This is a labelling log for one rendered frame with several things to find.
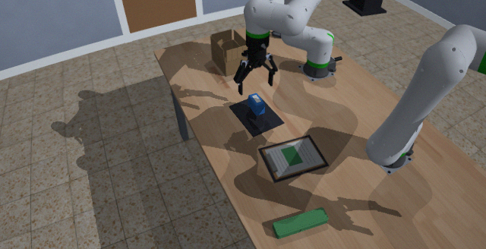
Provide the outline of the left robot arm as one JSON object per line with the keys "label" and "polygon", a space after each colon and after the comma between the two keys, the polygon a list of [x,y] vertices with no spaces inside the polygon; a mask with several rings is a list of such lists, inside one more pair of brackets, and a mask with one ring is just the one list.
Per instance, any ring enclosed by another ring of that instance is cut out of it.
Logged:
{"label": "left robot arm", "polygon": [[402,98],[368,138],[369,159],[390,169],[402,166],[406,156],[414,153],[414,141],[425,118],[468,68],[486,74],[486,31],[460,24],[424,52]]}

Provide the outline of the brown cardboard box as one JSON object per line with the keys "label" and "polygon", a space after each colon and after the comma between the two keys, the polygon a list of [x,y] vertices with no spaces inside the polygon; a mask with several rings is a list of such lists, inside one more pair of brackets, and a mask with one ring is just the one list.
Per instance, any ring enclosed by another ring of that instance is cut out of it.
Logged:
{"label": "brown cardboard box", "polygon": [[248,50],[246,40],[235,30],[234,39],[232,39],[231,29],[211,34],[210,42],[212,60],[221,72],[224,73],[226,77],[236,74],[240,61],[242,59],[244,61],[247,60],[247,58],[241,55],[244,50]]}

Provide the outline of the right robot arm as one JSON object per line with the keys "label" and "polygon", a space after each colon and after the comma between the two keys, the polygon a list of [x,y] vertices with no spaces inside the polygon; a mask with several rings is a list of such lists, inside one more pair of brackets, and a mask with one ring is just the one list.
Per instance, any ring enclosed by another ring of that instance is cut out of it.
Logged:
{"label": "right robot arm", "polygon": [[284,0],[284,4],[280,4],[270,0],[249,0],[244,8],[246,46],[252,50],[266,49],[270,30],[273,30],[281,33],[286,45],[308,52],[303,67],[306,75],[323,78],[328,71],[335,72],[336,61],[342,60],[342,56],[330,57],[334,35],[328,30],[306,26],[321,1]]}

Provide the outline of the green pencil case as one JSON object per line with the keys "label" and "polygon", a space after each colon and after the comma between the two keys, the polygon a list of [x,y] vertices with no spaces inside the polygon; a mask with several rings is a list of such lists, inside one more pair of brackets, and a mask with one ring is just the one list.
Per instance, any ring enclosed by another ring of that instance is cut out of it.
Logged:
{"label": "green pencil case", "polygon": [[276,238],[284,238],[326,224],[328,216],[323,207],[273,223]]}

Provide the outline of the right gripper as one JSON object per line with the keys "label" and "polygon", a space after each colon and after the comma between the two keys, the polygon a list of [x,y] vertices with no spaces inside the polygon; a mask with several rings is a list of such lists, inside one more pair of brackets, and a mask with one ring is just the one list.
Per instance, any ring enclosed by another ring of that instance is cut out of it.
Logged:
{"label": "right gripper", "polygon": [[[263,60],[262,60],[263,59]],[[266,60],[269,60],[270,64],[272,65],[272,69],[269,68],[264,62]],[[260,61],[261,60],[261,61]],[[270,86],[273,85],[273,75],[275,75],[275,72],[278,71],[274,61],[273,61],[273,56],[268,53],[267,54],[267,49],[264,50],[252,50],[248,48],[248,60],[243,61],[241,60],[240,66],[233,78],[233,80],[238,84],[238,92],[240,95],[242,95],[242,81],[248,76],[250,71],[252,71],[255,68],[260,68],[261,66],[264,66],[268,71],[269,71],[269,77],[268,77],[268,84]],[[250,68],[251,66],[251,68]]]}

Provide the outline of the dark grey mat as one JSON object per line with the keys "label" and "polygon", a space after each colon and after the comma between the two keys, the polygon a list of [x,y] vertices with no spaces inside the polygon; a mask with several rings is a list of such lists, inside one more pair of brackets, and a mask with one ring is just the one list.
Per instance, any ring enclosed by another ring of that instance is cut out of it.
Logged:
{"label": "dark grey mat", "polygon": [[251,135],[255,137],[285,123],[266,103],[264,105],[264,118],[258,121],[256,121],[252,114],[248,111],[250,109],[248,99],[231,105],[229,108],[235,113]]}

